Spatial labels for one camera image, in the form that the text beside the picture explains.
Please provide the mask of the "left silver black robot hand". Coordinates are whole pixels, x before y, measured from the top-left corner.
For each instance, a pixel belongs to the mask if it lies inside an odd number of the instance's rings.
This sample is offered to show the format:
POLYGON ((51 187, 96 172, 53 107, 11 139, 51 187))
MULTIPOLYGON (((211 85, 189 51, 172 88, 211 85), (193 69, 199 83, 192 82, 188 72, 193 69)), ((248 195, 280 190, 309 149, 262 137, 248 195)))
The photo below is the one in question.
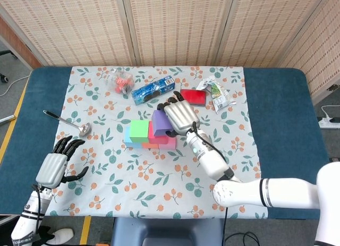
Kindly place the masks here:
POLYGON ((88 166, 79 174, 65 175, 65 170, 71 157, 76 149, 85 143, 82 139, 71 140, 71 138, 72 136, 68 136, 58 140, 53 151, 45 157, 36 176, 37 188, 39 190, 55 189, 61 183, 77 181, 87 173, 88 166))

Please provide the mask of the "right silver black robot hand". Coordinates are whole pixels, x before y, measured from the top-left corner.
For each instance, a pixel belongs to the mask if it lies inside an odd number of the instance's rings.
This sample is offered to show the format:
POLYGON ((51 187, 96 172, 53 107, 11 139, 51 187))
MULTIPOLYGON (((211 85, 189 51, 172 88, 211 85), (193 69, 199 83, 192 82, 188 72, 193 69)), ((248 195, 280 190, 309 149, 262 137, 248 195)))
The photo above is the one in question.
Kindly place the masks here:
POLYGON ((164 103, 157 105, 157 110, 162 111, 168 118, 172 129, 166 131, 169 137, 186 135, 200 128, 200 120, 192 106, 178 91, 173 91, 176 96, 169 97, 164 103))

